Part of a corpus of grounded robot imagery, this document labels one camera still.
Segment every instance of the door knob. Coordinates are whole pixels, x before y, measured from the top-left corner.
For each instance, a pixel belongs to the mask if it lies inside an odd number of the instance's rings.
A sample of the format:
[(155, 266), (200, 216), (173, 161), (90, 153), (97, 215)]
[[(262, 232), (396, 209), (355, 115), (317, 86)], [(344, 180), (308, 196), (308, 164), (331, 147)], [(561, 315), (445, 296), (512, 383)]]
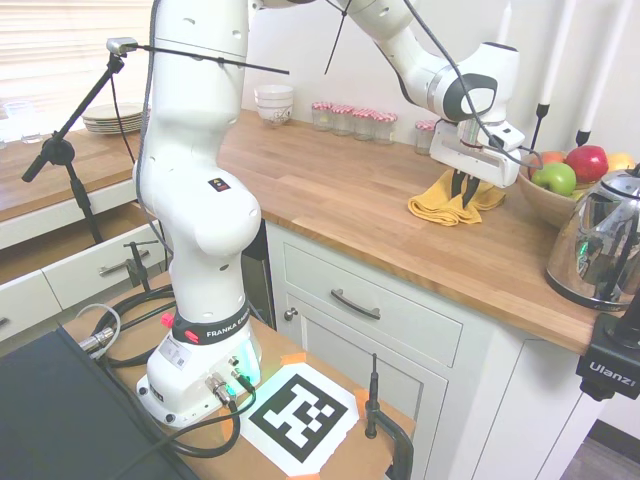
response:
[(297, 314), (298, 314), (298, 311), (295, 308), (291, 307), (289, 310), (285, 310), (284, 319), (287, 322), (290, 322), (291, 320), (293, 320), (293, 316)]

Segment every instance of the wooden table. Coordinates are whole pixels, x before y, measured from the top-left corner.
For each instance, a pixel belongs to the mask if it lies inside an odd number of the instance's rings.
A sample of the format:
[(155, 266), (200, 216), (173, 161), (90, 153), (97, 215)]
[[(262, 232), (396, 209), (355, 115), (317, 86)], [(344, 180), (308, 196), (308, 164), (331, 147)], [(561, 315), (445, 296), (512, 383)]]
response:
[[(134, 155), (140, 138), (128, 134)], [(120, 135), (98, 135), (86, 130), (66, 136), (76, 151), (73, 167), (87, 192), (131, 178), (131, 159)], [(21, 177), (42, 150), (42, 143), (11, 142), (0, 150), (0, 222), (73, 198), (64, 167), (48, 163), (25, 183)]]
[[(117, 163), (123, 169), (112, 176), (130, 175), (118, 137), (90, 137), (76, 143), (79, 158)], [(408, 145), (359, 142), (300, 122), (266, 128), (253, 112), (243, 112), (230, 130), (218, 163), (255, 194), (268, 221), (576, 353), (589, 343), (596, 314), (547, 285), (543, 273), (557, 232), (536, 217), (517, 185), (480, 225), (431, 224), (409, 213), (407, 201), (444, 166)], [(20, 187), (3, 200), (13, 211), (26, 208), (21, 195), (31, 196)], [(40, 204), (52, 196), (40, 195)]]
[[(151, 284), (153, 288), (156, 288), (166, 285), (168, 282), (169, 276), (165, 273), (155, 277)], [(141, 287), (133, 289), (126, 295), (114, 299), (111, 304), (140, 291), (142, 291)], [(126, 322), (128, 319), (138, 317), (166, 302), (166, 299), (156, 300), (140, 305), (131, 310), (123, 321)], [(76, 341), (80, 341), (91, 334), (102, 313), (97, 310), (87, 312), (82, 317), (67, 323), (65, 329)], [(251, 321), (253, 331), (262, 347), (260, 370), (264, 382), (278, 371), (282, 355), (299, 353), (302, 349), (257, 320), (252, 318)], [(112, 347), (110, 355), (114, 358), (132, 357), (158, 345), (166, 333), (167, 329), (161, 325), (160, 315), (157, 315), (123, 333)], [(348, 391), (362, 388), (313, 355), (307, 354), (307, 363)], [(133, 389), (145, 372), (146, 367), (140, 366), (118, 370), (118, 375), (129, 388)], [(414, 423), (412, 420), (384, 402), (382, 402), (382, 410), (409, 435), (413, 432)], [(340, 444), (320, 471), (322, 479), (370, 480), (382, 478), (391, 464), (393, 443), (381, 430), (374, 440), (367, 439), (364, 436), (365, 426), (366, 422), (360, 420), (349, 431), (344, 442)], [(194, 430), (184, 435), (183, 439), (185, 443), (202, 447), (213, 447), (224, 442), (218, 425)], [(202, 480), (284, 480), (287, 478), (280, 469), (267, 460), (242, 436), (238, 439), (235, 447), (221, 457), (213, 459), (184, 458)]]

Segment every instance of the white cabinet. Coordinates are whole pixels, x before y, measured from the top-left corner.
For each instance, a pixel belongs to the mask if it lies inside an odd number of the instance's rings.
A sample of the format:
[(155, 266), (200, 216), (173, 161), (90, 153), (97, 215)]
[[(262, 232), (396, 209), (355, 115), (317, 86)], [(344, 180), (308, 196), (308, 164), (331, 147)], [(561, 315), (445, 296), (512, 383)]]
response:
[[(62, 308), (69, 308), (129, 278), (126, 261), (132, 258), (132, 254), (125, 244), (154, 240), (156, 237), (151, 227), (143, 225), (48, 265), (42, 271)], [(141, 245), (138, 251), (145, 267), (155, 265), (164, 258), (160, 243)]]
[(0, 341), (61, 310), (40, 271), (0, 285)]
[(278, 330), (365, 388), (371, 355), (378, 355), (380, 398), (416, 421), (414, 448), (424, 454), (414, 459), (413, 468), (424, 475), (447, 381), (291, 295), (286, 308), (297, 314), (291, 321), (278, 315)]
[(279, 332), (363, 387), (378, 354), (381, 397), (416, 421), (411, 480), (559, 480), (601, 409), (576, 354), (280, 226), (267, 239)]

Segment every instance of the electric kettle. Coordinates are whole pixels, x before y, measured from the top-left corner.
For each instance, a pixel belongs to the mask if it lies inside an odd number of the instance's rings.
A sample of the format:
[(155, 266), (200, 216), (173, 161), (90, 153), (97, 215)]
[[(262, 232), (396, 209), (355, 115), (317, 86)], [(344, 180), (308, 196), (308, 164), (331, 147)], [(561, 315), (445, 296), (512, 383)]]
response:
[(640, 287), (639, 220), (640, 166), (602, 177), (556, 239), (549, 285), (585, 307), (625, 310)]

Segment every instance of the candle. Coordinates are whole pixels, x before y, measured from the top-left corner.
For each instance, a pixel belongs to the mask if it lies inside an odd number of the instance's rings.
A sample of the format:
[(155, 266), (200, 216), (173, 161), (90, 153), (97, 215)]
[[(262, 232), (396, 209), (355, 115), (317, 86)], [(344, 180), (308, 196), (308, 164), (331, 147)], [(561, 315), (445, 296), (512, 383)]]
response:
[(502, 45), (507, 43), (512, 15), (513, 9), (511, 8), (511, 2), (509, 2), (502, 12), (502, 20), (500, 20), (500, 28), (498, 28), (498, 38), (496, 40), (496, 43), (500, 43)]
[(573, 12), (575, 9), (576, 0), (565, 0), (564, 6), (562, 7), (562, 13), (560, 15), (560, 24), (558, 25), (558, 31), (556, 32), (556, 38), (553, 43), (553, 50), (551, 51), (551, 57), (549, 59), (547, 76), (542, 86), (542, 95), (539, 102), (540, 105), (551, 104), (551, 94), (553, 93), (553, 87), (558, 76), (562, 52), (564, 51), (564, 46), (567, 43), (567, 38), (569, 37), (569, 28), (571, 27), (571, 19), (573, 18)]
[(600, 59), (600, 64), (598, 65), (596, 81), (593, 84), (590, 95), (588, 96), (589, 103), (585, 109), (584, 117), (580, 122), (580, 130), (582, 132), (590, 132), (591, 127), (593, 126), (593, 119), (598, 111), (598, 106), (600, 105), (602, 94), (604, 93), (604, 87), (607, 84), (609, 72), (611, 72), (613, 60), (615, 59), (616, 51), (618, 50), (620, 40), (622, 39), (624, 27), (627, 23), (627, 19), (629, 18), (632, 2), (633, 0), (622, 0), (620, 7), (618, 8), (618, 13), (613, 22), (613, 27), (609, 32), (609, 38), (605, 43), (604, 53)]

